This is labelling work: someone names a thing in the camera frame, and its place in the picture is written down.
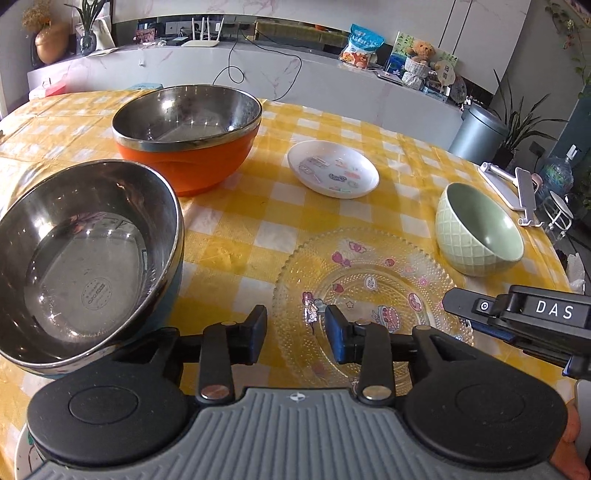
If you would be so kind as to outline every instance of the tablecloth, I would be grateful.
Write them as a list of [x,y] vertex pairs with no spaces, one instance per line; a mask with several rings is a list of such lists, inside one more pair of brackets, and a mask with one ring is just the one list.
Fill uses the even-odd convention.
[[[30,102],[0,122],[0,215],[32,185],[72,164],[120,158],[111,134],[117,109],[143,92],[89,92]],[[365,122],[312,108],[264,101],[261,128],[240,169],[211,192],[181,199],[186,240],[180,297],[170,324],[183,334],[211,323],[243,321],[254,304],[271,308],[275,280],[293,250],[339,227],[373,227],[406,238],[431,254],[458,286],[497,295],[511,284],[568,290],[556,254],[541,229],[520,228],[524,259],[489,278],[467,278],[442,259],[434,235],[437,201],[461,181],[497,202],[476,166],[440,148]],[[358,149],[379,171],[380,184],[356,200],[324,197],[305,188],[286,160],[302,140],[329,140]],[[507,210],[514,221],[518,215]],[[502,342],[476,335],[477,346],[571,396],[560,369]],[[190,392],[197,366],[187,366]],[[236,387],[298,386],[268,335],[259,363],[234,367]],[[12,460],[30,397],[47,382],[0,359],[0,477],[12,478]]]

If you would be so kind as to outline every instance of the black cable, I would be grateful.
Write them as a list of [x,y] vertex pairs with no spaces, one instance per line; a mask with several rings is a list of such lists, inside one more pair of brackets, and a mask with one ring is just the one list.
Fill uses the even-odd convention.
[[[250,42],[250,43],[251,43],[251,44],[253,44],[253,45],[254,45],[256,48],[260,48],[261,50],[265,50],[265,51],[270,51],[270,52],[272,52],[272,53],[280,53],[281,55],[285,55],[286,57],[295,57],[295,58],[297,58],[297,59],[300,61],[300,66],[299,66],[299,68],[298,68],[298,70],[297,70],[297,73],[295,74],[295,77],[294,77],[294,80],[293,80],[293,82],[291,82],[291,85],[290,85],[290,87],[289,87],[289,88],[287,89],[287,91],[286,91],[286,92],[285,92],[283,95],[281,95],[279,98],[276,98],[276,99],[272,100],[273,102],[278,102],[278,101],[279,101],[279,100],[281,100],[283,97],[285,97],[285,96],[286,96],[286,95],[287,95],[287,94],[290,92],[290,90],[292,89],[292,87],[295,85],[295,83],[296,83],[296,80],[297,80],[298,76],[300,75],[301,68],[302,68],[302,66],[303,66],[304,62],[302,61],[302,59],[301,59],[301,57],[300,57],[300,56],[298,56],[298,55],[295,55],[295,54],[293,54],[293,53],[285,53],[285,52],[278,51],[278,50],[270,50],[270,49],[268,49],[268,48],[263,48],[263,47],[261,47],[260,45],[257,45],[257,44],[256,44],[256,43],[254,43],[252,40],[250,40],[250,39],[248,39],[248,38],[246,37],[246,35],[244,34],[244,32],[242,32],[242,31],[240,30],[240,26],[238,26],[238,27],[239,27],[239,28],[238,28],[238,31],[236,32],[236,41],[234,42],[234,45],[232,46],[232,48],[231,48],[231,50],[230,50],[230,53],[228,54],[228,66],[227,66],[227,67],[225,67],[225,68],[224,68],[224,69],[223,69],[223,70],[222,70],[220,73],[218,73],[218,74],[217,74],[217,76],[215,77],[215,79],[214,79],[214,80],[213,80],[213,82],[212,82],[212,85],[213,85],[214,83],[216,83],[216,80],[219,78],[219,76],[220,76],[220,75],[221,75],[223,72],[225,72],[226,70],[228,71],[228,76],[230,77],[230,80],[231,80],[231,81],[233,81],[234,83],[236,83],[236,84],[238,84],[238,85],[239,85],[240,83],[244,82],[245,75],[244,75],[244,72],[242,71],[242,69],[241,69],[240,67],[236,67],[235,65],[231,65],[231,64],[230,64],[230,56],[232,55],[232,51],[234,50],[234,48],[236,47],[236,44],[238,43],[238,33],[242,33],[242,36],[244,37],[244,40],[246,40],[246,41]],[[265,38],[268,38],[268,39],[269,39],[269,40],[271,40],[273,43],[277,43],[278,45],[287,45],[287,46],[290,46],[290,47],[292,47],[292,46],[293,46],[293,45],[289,45],[289,44],[284,44],[284,43],[279,43],[279,42],[276,42],[275,40],[272,40],[272,39],[270,39],[270,38],[269,38],[269,37],[267,37],[265,34],[262,34],[262,33],[260,33],[260,32],[258,32],[258,34],[259,34],[259,35],[262,35],[262,36],[263,36],[263,37],[265,37]],[[234,79],[232,78],[232,75],[230,74],[230,72],[231,72],[231,69],[232,69],[232,68],[234,68],[234,69],[237,69],[237,70],[238,70],[238,71],[241,73],[241,75],[242,75],[242,80],[240,80],[239,82],[237,82],[236,80],[234,80]]]
[[295,83],[296,83],[296,80],[297,80],[298,76],[300,75],[301,68],[302,68],[302,66],[304,65],[304,62],[302,61],[302,59],[301,59],[301,57],[300,57],[299,55],[295,55],[294,53],[285,53],[285,52],[283,52],[283,51],[279,51],[279,50],[270,50],[270,49],[268,49],[268,48],[263,48],[263,47],[261,47],[260,45],[257,45],[256,43],[254,43],[252,40],[249,40],[249,39],[246,37],[246,35],[244,34],[244,32],[242,32],[242,36],[244,37],[244,39],[245,39],[246,41],[249,41],[250,43],[252,43],[252,44],[253,44],[253,45],[254,45],[256,48],[260,48],[261,50],[265,50],[265,51],[270,51],[270,52],[272,52],[272,53],[280,53],[281,55],[285,55],[286,57],[295,57],[295,58],[297,58],[297,59],[300,61],[300,66],[299,66],[299,67],[298,67],[298,69],[297,69],[297,73],[295,74],[294,80],[293,80],[293,82],[291,82],[291,85],[290,85],[290,87],[287,89],[287,91],[286,91],[286,92],[285,92],[283,95],[281,95],[279,98],[276,98],[276,99],[274,99],[274,100],[273,100],[273,102],[278,102],[278,101],[279,101],[279,100],[281,100],[281,99],[282,99],[282,98],[283,98],[285,95],[287,95],[287,94],[290,92],[291,88],[292,88],[292,87],[295,85]]
[[[215,85],[216,80],[218,78],[220,78],[220,75],[222,73],[224,73],[226,70],[228,71],[228,76],[230,77],[230,80],[233,81],[234,83],[236,83],[237,85],[240,85],[242,82],[244,82],[244,72],[241,70],[240,67],[236,67],[235,65],[231,65],[230,64],[230,57],[232,56],[232,52],[234,51],[234,48],[236,47],[236,44],[238,43],[238,32],[240,32],[240,24],[238,24],[238,28],[236,29],[236,41],[234,42],[234,45],[232,45],[232,48],[230,49],[230,53],[228,54],[228,66],[225,67],[224,69],[222,69],[222,71],[220,73],[218,73],[216,75],[216,77],[213,79],[212,85]],[[240,72],[240,75],[242,75],[242,80],[240,80],[239,82],[237,82],[236,80],[234,80],[232,78],[232,69],[236,69]]]

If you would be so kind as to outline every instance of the person's hand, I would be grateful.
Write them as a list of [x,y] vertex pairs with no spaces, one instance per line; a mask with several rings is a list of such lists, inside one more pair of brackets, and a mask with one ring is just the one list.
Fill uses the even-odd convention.
[[579,458],[574,441],[581,431],[579,412],[574,407],[574,400],[566,404],[569,419],[566,429],[550,459],[550,463],[560,470],[569,480],[589,480],[589,469],[583,460]]

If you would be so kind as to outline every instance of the small white dish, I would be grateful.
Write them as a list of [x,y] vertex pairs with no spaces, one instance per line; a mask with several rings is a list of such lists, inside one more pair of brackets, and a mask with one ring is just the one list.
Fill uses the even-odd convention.
[[33,444],[29,427],[25,423],[18,436],[17,448],[14,453],[14,479],[24,480],[41,465],[43,465],[43,458]]
[[300,142],[290,148],[287,162],[298,180],[329,197],[362,197],[379,184],[373,163],[353,148],[333,142]]

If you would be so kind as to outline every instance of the clear glass plate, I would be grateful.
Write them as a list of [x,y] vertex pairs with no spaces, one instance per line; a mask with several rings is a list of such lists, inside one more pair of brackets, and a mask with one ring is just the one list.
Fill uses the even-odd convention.
[[[445,270],[406,240],[371,229],[325,233],[300,246],[283,266],[273,296],[272,327],[292,372],[311,387],[355,383],[359,365],[335,363],[324,333],[324,309],[334,304],[348,321],[371,320],[409,335],[431,325],[470,345],[472,327],[443,310],[453,288]],[[412,384],[405,362],[394,362],[398,394]]]

